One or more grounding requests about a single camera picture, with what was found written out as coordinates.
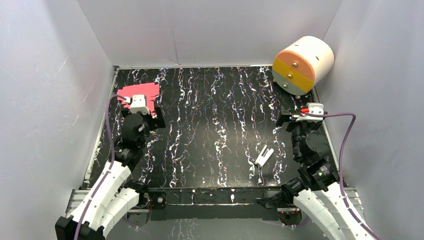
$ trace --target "gray wall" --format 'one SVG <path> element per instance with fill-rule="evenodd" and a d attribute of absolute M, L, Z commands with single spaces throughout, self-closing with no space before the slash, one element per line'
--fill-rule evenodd
<path fill-rule="evenodd" d="M 0 233 L 55 239 L 113 67 L 76 0 L 0 1 Z"/>
<path fill-rule="evenodd" d="M 344 171 L 382 239 L 422 239 L 424 1 L 344 0 L 324 37 L 335 63 L 317 85 L 330 113 L 358 118 Z M 328 119 L 336 150 L 349 118 Z"/>
<path fill-rule="evenodd" d="M 120 67 L 272 64 L 297 39 L 322 38 L 341 0 L 78 0 Z"/>

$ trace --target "cable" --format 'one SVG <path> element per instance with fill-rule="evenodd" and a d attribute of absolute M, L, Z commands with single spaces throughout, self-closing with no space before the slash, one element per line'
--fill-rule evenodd
<path fill-rule="evenodd" d="M 289 228 L 300 228 L 302 226 L 305 226 L 309 222 L 309 220 L 310 220 L 309 216 L 306 216 L 306 220 L 304 222 L 301 222 L 301 223 L 299 223 L 297 225 L 285 225 L 283 223 L 283 226 L 284 227 L 289 227 Z"/>
<path fill-rule="evenodd" d="M 348 139 L 349 133 L 351 132 L 351 129 L 355 123 L 355 120 L 357 119 L 357 116 L 355 113 L 351 112 L 342 112 L 342 113 L 335 113 L 335 114 L 324 114 L 324 115 L 317 115 L 317 114 L 311 114 L 311 113 L 305 113 L 307 116 L 316 117 L 316 118 L 331 118 L 331 117 L 340 117 L 340 116 L 352 116 L 352 121 L 349 124 L 349 127 L 347 128 L 346 134 L 344 135 L 343 141 L 341 142 L 340 147 L 340 153 L 338 156 L 338 169 L 340 171 L 340 192 L 341 195 L 344 197 L 343 201 L 346 207 L 349 210 L 349 213 L 352 215 L 352 217 L 363 227 L 369 234 L 371 234 L 375 239 L 381 240 L 377 234 L 375 234 L 371 228 L 369 228 L 367 225 L 365 225 L 359 217 L 354 213 L 352 209 L 349 208 L 349 202 L 348 198 L 346 197 L 345 192 L 345 186 L 343 186 L 343 165 L 342 165 L 342 158 L 343 158 L 343 150 L 345 149 L 346 140 Z"/>
<path fill-rule="evenodd" d="M 151 212 L 151 209 L 152 209 L 152 206 L 153 206 L 153 201 L 152 200 L 149 200 L 147 203 L 150 203 L 150 206 L 147 207 L 148 210 L 149 210 L 149 213 L 150 213 Z M 134 222 L 132 222 L 132 221 L 130 221 L 128 219 L 127 215 L 125 215 L 125 217 L 123 219 L 125 220 L 125 222 L 128 223 L 129 226 L 135 228 L 136 231 L 141 230 L 143 233 L 145 233 L 146 235 L 148 235 L 150 237 L 150 239 L 154 239 L 153 236 L 147 230 L 143 229 L 144 226 L 146 226 L 146 225 L 144 225 L 143 227 L 137 226 L 137 224 L 135 224 Z M 152 214 L 150 213 L 147 222 L 149 223 L 151 219 L 152 219 Z"/>
<path fill-rule="evenodd" d="M 113 140 L 113 137 L 112 137 L 111 125 L 109 123 L 109 105 L 111 104 L 111 100 L 113 98 L 125 99 L 121 95 L 112 94 L 107 99 L 107 104 L 106 104 L 106 107 L 104 108 L 104 120 L 106 121 L 107 138 L 109 139 L 110 151 L 112 153 L 112 158 L 110 160 L 109 170 L 112 169 L 112 166 L 114 165 L 114 162 L 115 162 L 115 146 L 114 146 L 114 140 Z M 90 203 L 92 202 L 92 198 L 94 198 L 94 196 L 96 195 L 96 193 L 99 190 L 99 188 L 102 185 L 102 183 L 105 181 L 105 179 L 108 176 L 108 174 L 109 174 L 109 171 L 106 171 L 106 173 L 101 178 L 100 182 L 98 182 L 97 186 L 93 190 L 93 192 L 92 192 L 92 194 L 90 196 L 90 199 L 87 201 L 87 205 L 85 205 L 85 208 L 82 211 L 81 217 L 79 218 L 78 224 L 76 225 L 76 230 L 75 230 L 75 235 L 73 236 L 73 240 L 78 240 L 78 235 L 80 234 L 81 225 L 83 224 L 84 216 L 86 215 L 86 212 L 89 209 Z"/>
<path fill-rule="evenodd" d="M 143 209 L 143 208 L 145 208 L 149 204 L 149 202 L 150 202 L 150 198 L 147 198 L 146 204 L 144 204 L 143 206 L 135 206 L 134 208 L 136 208 L 136 209 Z"/>

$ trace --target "red part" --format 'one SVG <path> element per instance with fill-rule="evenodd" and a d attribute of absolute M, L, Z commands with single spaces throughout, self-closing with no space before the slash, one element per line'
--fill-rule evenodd
<path fill-rule="evenodd" d="M 124 97 L 130 97 L 132 98 L 133 95 L 139 95 L 144 94 L 147 98 L 147 108 L 150 110 L 151 115 L 156 115 L 155 112 L 155 100 L 156 97 L 159 95 L 159 84 L 156 84 L 154 82 L 149 83 L 142 83 L 142 84 L 136 84 L 136 85 L 129 85 L 124 86 L 122 89 L 118 89 L 117 94 L 124 96 Z M 123 106 L 125 108 L 130 108 L 130 105 L 128 103 L 124 103 Z"/>

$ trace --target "metal frame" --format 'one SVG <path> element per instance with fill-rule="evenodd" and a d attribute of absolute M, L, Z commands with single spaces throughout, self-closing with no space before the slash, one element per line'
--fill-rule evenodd
<path fill-rule="evenodd" d="M 89 193 L 89 191 L 90 190 L 73 190 L 72 191 L 68 205 L 66 207 L 66 217 L 69 217 L 70 213 L 81 204 L 81 202 L 84 200 L 84 198 Z M 362 215 L 364 208 L 362 206 L 362 202 L 361 202 L 361 200 L 358 196 L 356 189 L 354 187 L 346 187 L 345 191 L 346 191 L 347 197 L 352 202 L 352 205 L 358 210 L 360 215 Z M 252 204 L 254 204 L 254 203 L 178 204 L 178 205 L 181 205 L 181 206 L 193 206 L 193 205 L 197 205 L 197 206 L 239 206 L 239 205 L 252 205 Z M 298 208 L 296 208 L 296 207 L 291 207 L 291 208 L 290 207 L 284 207 L 284 208 L 277 208 L 276 210 L 278 212 L 294 212 L 294 211 L 297 211 L 297 209 Z M 132 208 L 131 210 L 128 211 L 129 214 L 147 214 L 148 212 L 149 211 L 147 209 L 140 209 L 140 208 Z"/>
<path fill-rule="evenodd" d="M 118 76 L 118 70 L 119 69 L 116 68 L 115 72 L 113 74 L 112 85 L 110 86 L 109 95 L 107 95 L 108 98 L 114 92 L 114 87 L 115 87 L 115 83 L 117 81 L 117 76 Z M 83 184 L 89 184 L 90 183 L 90 176 L 92 174 L 93 164 L 94 164 L 94 156 L 96 155 L 97 146 L 99 145 L 100 136 L 102 134 L 102 130 L 103 130 L 104 125 L 105 125 L 105 115 L 103 114 L 101 116 L 100 126 L 98 127 L 97 137 L 96 137 L 95 142 L 94 142 L 94 146 L 93 146 L 93 150 L 91 152 L 91 156 L 90 156 L 90 159 L 89 159 L 89 162 L 88 162 L 87 170 L 85 171 Z"/>
<path fill-rule="evenodd" d="M 116 71 L 119 70 L 132 70 L 132 69 L 187 69 L 187 68 L 228 68 L 228 67 L 270 67 L 272 64 L 251 64 L 251 65 L 238 65 L 238 66 L 228 66 L 228 65 L 217 65 L 217 66 L 198 66 L 198 65 L 178 65 L 178 66 L 143 66 L 143 67 L 119 67 L 117 66 Z"/>

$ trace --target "white plastic piece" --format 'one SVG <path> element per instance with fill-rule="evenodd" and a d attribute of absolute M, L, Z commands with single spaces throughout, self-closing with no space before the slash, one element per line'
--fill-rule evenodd
<path fill-rule="evenodd" d="M 94 186 L 91 188 L 90 192 L 88 192 L 87 196 L 85 196 L 82 203 L 71 212 L 71 215 L 73 216 L 72 220 L 75 222 L 80 220 L 87 202 L 91 199 L 94 189 L 97 187 L 103 176 L 109 172 L 110 165 L 111 162 L 107 161 L 103 172 L 95 182 Z M 131 171 L 127 166 L 122 166 L 120 162 L 115 162 L 113 164 L 112 169 L 106 176 L 106 179 L 103 181 L 100 188 L 94 195 L 94 198 L 91 200 L 82 223 L 89 222 L 89 227 L 93 230 L 97 230 L 99 228 L 100 220 L 102 219 L 107 206 L 111 203 L 111 200 L 117 192 L 118 188 L 124 183 L 130 174 Z"/>
<path fill-rule="evenodd" d="M 306 104 L 307 109 L 309 110 L 308 113 L 315 114 L 315 115 L 324 115 L 324 104 L 318 103 L 318 102 L 308 102 Z M 301 114 L 302 116 L 298 117 L 296 119 L 296 122 L 300 121 L 307 121 L 308 123 L 316 123 L 324 120 L 323 117 L 315 117 L 315 116 L 308 116 L 304 113 Z"/>
<path fill-rule="evenodd" d="M 131 104 L 129 105 L 129 111 L 132 114 L 140 112 L 143 115 L 150 114 L 150 110 L 147 107 L 147 98 L 145 95 L 133 95 Z"/>
<path fill-rule="evenodd" d="M 123 188 L 119 194 L 109 203 L 100 226 L 103 226 L 103 236 L 106 237 L 112 228 L 127 212 L 139 203 L 140 194 L 134 189 Z"/>
<path fill-rule="evenodd" d="M 262 168 L 262 166 L 264 166 L 264 164 L 271 157 L 273 152 L 274 152 L 274 149 L 272 149 L 272 148 L 267 149 L 267 145 L 263 146 L 262 151 L 260 151 L 260 154 L 256 158 L 256 160 L 254 161 L 254 164 L 258 165 L 260 168 Z"/>
<path fill-rule="evenodd" d="M 372 237 L 351 215 L 349 209 L 346 207 L 343 197 L 340 193 L 340 186 L 337 182 L 328 186 L 328 191 L 315 191 L 316 196 L 324 203 L 328 208 L 328 211 L 332 214 L 335 221 L 343 231 L 346 239 L 348 240 L 372 240 Z M 357 209 L 351 203 L 349 198 L 346 198 L 350 209 L 358 216 L 361 222 L 365 222 L 361 215 L 359 215 Z"/>
<path fill-rule="evenodd" d="M 124 102 L 126 102 L 126 103 L 130 104 L 130 103 L 131 103 L 131 97 L 129 97 L 129 96 L 125 96 L 125 97 L 124 97 Z"/>
<path fill-rule="evenodd" d="M 294 205 L 302 209 L 330 240 L 346 239 L 334 217 L 311 190 L 302 190 L 298 195 L 293 198 Z"/>

